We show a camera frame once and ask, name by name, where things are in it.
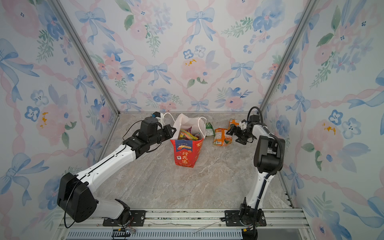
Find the red paper bag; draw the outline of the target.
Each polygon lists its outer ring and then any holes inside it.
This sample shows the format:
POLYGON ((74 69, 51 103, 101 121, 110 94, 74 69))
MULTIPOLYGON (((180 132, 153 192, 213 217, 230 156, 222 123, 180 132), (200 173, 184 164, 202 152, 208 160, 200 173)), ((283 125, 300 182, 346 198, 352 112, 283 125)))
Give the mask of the red paper bag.
POLYGON ((206 123, 205 117, 188 117, 184 114, 179 114, 174 121, 173 128, 177 131, 171 138, 171 143, 174 148, 175 164, 180 167, 193 168, 199 158, 200 151, 206 138, 206 123), (178 140, 181 129, 192 127, 192 134, 200 133, 198 141, 178 140))

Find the pink fruit candy pack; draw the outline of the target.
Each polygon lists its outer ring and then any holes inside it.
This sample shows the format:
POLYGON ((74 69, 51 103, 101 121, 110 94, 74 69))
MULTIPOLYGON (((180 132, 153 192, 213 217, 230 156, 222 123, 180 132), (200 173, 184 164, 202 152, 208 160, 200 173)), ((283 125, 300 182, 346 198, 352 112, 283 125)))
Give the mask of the pink fruit candy pack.
POLYGON ((200 139, 200 133, 192 134, 192 127, 179 132, 178 140, 198 141, 200 139))

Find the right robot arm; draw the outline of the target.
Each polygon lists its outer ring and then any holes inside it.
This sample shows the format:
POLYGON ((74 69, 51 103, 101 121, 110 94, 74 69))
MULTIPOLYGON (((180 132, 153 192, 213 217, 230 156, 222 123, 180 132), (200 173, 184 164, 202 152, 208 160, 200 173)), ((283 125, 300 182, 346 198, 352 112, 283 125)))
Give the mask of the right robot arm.
POLYGON ((244 226, 256 224, 262 218, 262 207, 267 189, 284 163, 285 140, 278 138, 262 123, 260 116, 252 115, 239 124, 230 124, 227 131, 236 136, 236 142, 246 145, 256 141, 253 164, 256 175, 251 190, 240 206, 238 217, 232 219, 244 226))

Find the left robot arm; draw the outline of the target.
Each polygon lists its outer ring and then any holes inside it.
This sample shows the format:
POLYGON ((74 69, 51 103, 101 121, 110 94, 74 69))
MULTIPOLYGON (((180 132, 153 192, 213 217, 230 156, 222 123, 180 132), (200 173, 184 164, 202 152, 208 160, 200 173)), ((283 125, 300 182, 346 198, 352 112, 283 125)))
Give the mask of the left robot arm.
POLYGON ((126 226, 132 219, 130 207, 119 199, 114 201, 96 199, 94 193, 122 167, 151 152, 152 145, 170 140, 177 132, 171 125, 162 125, 160 118, 147 117, 140 121, 141 127, 107 157, 75 175, 65 174, 59 185, 57 205, 74 222, 89 218, 107 218, 126 226))

